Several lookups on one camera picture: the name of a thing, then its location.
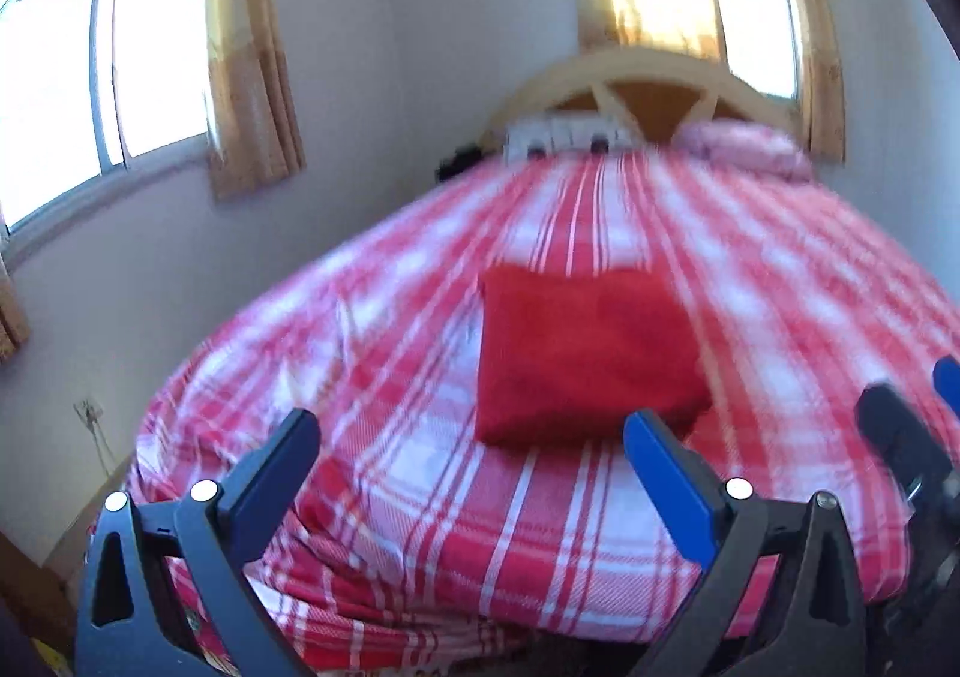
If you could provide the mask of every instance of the wall socket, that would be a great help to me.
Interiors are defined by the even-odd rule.
[[[98,423],[104,416],[104,407],[101,407],[93,398],[81,399],[73,404],[73,410],[88,431],[92,431],[93,423]]]

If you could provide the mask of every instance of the red and white plaid bedspread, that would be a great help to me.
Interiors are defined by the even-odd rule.
[[[272,289],[152,401],[134,499],[222,476],[306,407],[320,460],[248,577],[314,669],[445,664],[527,628],[649,640],[696,568],[621,449],[472,439],[477,275],[496,260],[568,274],[665,263],[713,393],[688,445],[767,497],[833,490],[867,598],[896,592],[908,511],[853,407],[893,381],[956,459],[960,421],[930,372],[960,347],[960,314],[832,193],[656,154],[479,168]],[[196,607],[182,572],[176,583]]]

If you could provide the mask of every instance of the white wall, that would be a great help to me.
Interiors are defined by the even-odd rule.
[[[411,199],[388,0],[277,0],[308,167],[215,206],[197,167],[59,237],[13,278],[34,336],[0,369],[0,531],[43,560],[104,481],[72,405],[118,458],[147,401],[220,322]]]
[[[925,0],[830,0],[848,164],[823,179],[960,300],[960,62]]]
[[[504,97],[577,51],[576,0],[392,0],[419,180]]]

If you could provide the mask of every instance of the black object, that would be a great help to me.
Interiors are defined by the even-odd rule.
[[[17,677],[54,677],[1,598],[0,672]]]
[[[865,673],[863,592],[834,495],[821,491],[808,503],[789,503],[765,500],[746,480],[725,485],[652,412],[628,418],[624,445],[680,552],[700,554],[707,564],[631,677],[707,673],[757,561],[767,555],[781,556],[774,581],[755,629],[724,674]],[[671,479],[672,471],[683,477]],[[683,481],[688,488],[680,490]],[[678,508],[688,517],[680,517]],[[691,537],[698,529],[705,540]],[[717,551],[710,541],[718,544]]]
[[[960,476],[947,452],[889,385],[864,391],[856,411],[861,433],[914,508],[907,525],[913,560],[906,589],[884,605],[877,630],[885,673],[957,674]]]
[[[592,155],[608,155],[610,153],[610,139],[603,134],[597,134],[590,142]]]
[[[545,160],[546,159],[546,147],[541,142],[533,142],[527,148],[527,160]]]
[[[479,163],[483,163],[484,158],[486,158],[486,155],[476,144],[459,148],[452,158],[443,161],[440,163],[440,167],[437,168],[436,176],[438,185],[453,179],[455,176],[459,176],[464,173],[464,171],[469,171],[470,168],[477,166]]]
[[[210,621],[243,674],[312,675],[242,567],[263,553],[319,450],[316,418],[295,410],[220,483],[200,482],[181,501],[142,507],[122,493],[108,498],[80,599],[78,676],[221,677],[200,654],[167,557],[186,560]]]

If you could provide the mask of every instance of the wooden headboard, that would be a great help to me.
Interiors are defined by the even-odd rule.
[[[625,46],[558,62],[531,79],[497,111],[483,138],[496,145],[518,118],[544,112],[600,112],[666,143],[683,122],[746,119],[799,135],[799,113],[760,94],[726,68],[672,52]]]

